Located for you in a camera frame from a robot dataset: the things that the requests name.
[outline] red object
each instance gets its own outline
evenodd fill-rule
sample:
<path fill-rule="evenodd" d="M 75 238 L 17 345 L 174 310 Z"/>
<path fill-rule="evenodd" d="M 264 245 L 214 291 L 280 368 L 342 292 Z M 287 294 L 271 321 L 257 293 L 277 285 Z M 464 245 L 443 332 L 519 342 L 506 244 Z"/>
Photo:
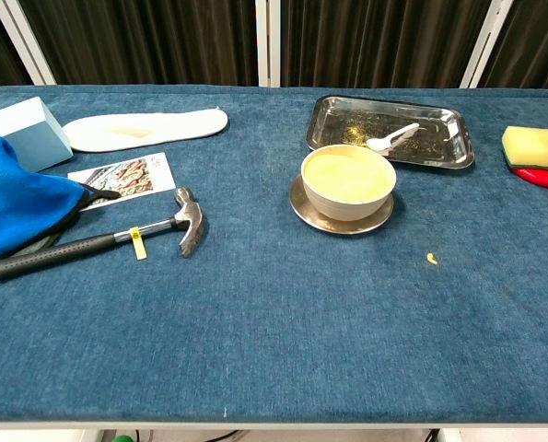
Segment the red object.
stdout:
<path fill-rule="evenodd" d="M 548 187 L 548 169 L 511 169 L 525 181 Z"/>

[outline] white bowl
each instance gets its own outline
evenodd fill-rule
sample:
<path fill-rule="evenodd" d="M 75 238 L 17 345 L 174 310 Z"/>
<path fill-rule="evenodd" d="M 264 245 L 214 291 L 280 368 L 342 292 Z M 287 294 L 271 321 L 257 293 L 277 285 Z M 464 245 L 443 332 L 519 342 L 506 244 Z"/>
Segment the white bowl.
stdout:
<path fill-rule="evenodd" d="M 396 185 L 396 172 L 390 161 L 359 145 L 316 149 L 302 161 L 300 174 L 314 208 L 339 221 L 372 215 Z"/>

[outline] claw hammer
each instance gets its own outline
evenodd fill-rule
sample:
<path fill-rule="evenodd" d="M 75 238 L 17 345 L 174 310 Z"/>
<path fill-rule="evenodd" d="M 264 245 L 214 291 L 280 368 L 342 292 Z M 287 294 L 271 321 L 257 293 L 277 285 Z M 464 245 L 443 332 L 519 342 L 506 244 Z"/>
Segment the claw hammer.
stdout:
<path fill-rule="evenodd" d="M 177 214 L 163 221 L 139 227 L 138 230 L 141 236 L 144 236 L 170 228 L 185 228 L 186 232 L 180 242 L 180 249 L 183 257 L 187 258 L 204 234 L 204 217 L 200 205 L 193 199 L 190 189 L 186 187 L 176 189 L 175 199 L 181 206 L 181 210 Z M 79 239 L 61 246 L 6 258 L 0 260 L 0 281 L 112 249 L 130 239 L 130 230 L 125 230 Z"/>

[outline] stainless steel tray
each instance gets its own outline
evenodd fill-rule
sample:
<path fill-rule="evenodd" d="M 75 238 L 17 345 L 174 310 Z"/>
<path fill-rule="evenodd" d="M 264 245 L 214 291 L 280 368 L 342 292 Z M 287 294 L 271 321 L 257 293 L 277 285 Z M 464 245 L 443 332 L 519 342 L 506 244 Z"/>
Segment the stainless steel tray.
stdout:
<path fill-rule="evenodd" d="M 383 138 L 412 122 L 417 132 L 382 155 L 390 161 L 444 169 L 463 169 L 474 161 L 463 117 L 451 109 L 330 95 L 317 100 L 307 133 L 307 145 L 366 146 L 369 138 Z"/>

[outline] sponge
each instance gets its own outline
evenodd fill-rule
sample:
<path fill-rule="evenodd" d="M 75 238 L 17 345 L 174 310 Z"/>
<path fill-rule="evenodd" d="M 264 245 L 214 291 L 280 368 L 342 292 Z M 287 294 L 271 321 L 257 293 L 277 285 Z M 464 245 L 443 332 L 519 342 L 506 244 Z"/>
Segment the sponge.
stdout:
<path fill-rule="evenodd" d="M 503 150 L 512 168 L 548 169 L 548 129 L 508 126 Z"/>

